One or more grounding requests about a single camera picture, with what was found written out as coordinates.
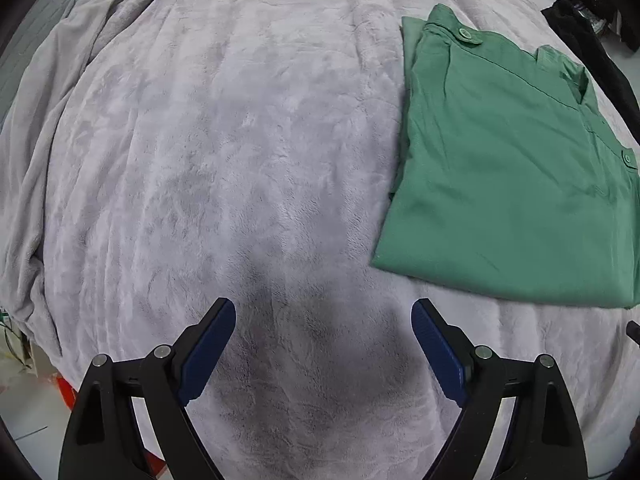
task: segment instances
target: gray fleece blanket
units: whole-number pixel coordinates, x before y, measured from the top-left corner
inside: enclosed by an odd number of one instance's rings
[[[188,406],[220,471],[411,479],[458,414],[411,330],[428,296],[475,344],[554,355],[590,472],[615,465],[640,408],[635,310],[497,301],[369,265],[397,164],[401,16],[444,3],[568,53],[540,14],[552,1],[78,0],[0,134],[2,305],[78,387],[93,355],[146,355],[231,298],[236,332]]]

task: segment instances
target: dark blanket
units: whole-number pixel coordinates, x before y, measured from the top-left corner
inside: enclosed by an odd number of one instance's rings
[[[640,109],[625,75],[610,59],[591,23],[566,0],[558,0],[542,14],[567,47],[584,63],[640,142]]]

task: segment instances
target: cable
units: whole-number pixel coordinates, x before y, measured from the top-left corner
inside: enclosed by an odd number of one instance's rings
[[[10,326],[5,325],[4,321],[0,321],[0,326],[3,326],[5,329],[7,329],[9,332],[11,332],[13,335],[15,335],[18,339],[20,339],[20,336],[17,335],[17,333],[14,332],[14,329],[11,328]]]
[[[14,348],[11,346],[11,343],[9,343],[9,336],[7,335],[6,331],[9,330],[9,332],[15,335],[18,339],[20,339],[20,337],[11,328],[5,325],[4,322],[0,321],[0,326],[4,327],[4,341],[6,342],[6,347],[9,349],[9,352],[11,352],[11,355],[14,356],[14,359],[18,361],[22,366],[31,369],[31,367],[22,359],[20,359],[17,353],[15,353]]]
[[[40,428],[39,430],[31,431],[31,433],[27,433],[26,435],[19,436],[18,438],[14,438],[14,442],[18,442],[19,440],[22,440],[27,436],[35,435],[36,433],[40,433],[41,431],[46,430],[47,428],[48,428],[48,426],[45,426],[44,428]]]
[[[609,470],[609,471],[607,471],[606,473],[600,473],[599,475],[596,475],[596,476],[587,476],[587,478],[588,478],[589,480],[593,480],[594,478],[600,478],[601,476],[608,475],[609,473],[613,473],[613,472],[615,471],[615,469],[616,469],[616,468],[610,469],[610,470]]]

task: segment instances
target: red object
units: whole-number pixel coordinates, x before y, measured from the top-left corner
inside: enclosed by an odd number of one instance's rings
[[[66,406],[72,410],[76,403],[76,397],[78,393],[71,387],[71,384],[67,383],[63,376],[58,375],[56,377],[58,383],[58,389],[62,394],[62,399],[65,401]],[[158,458],[150,451],[145,449],[146,462],[149,464],[149,468],[154,476],[158,476],[166,466],[166,462],[161,458]]]

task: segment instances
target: green shirt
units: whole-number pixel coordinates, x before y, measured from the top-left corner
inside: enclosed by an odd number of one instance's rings
[[[443,5],[402,31],[401,160],[373,266],[508,300],[640,303],[636,158],[584,67]]]

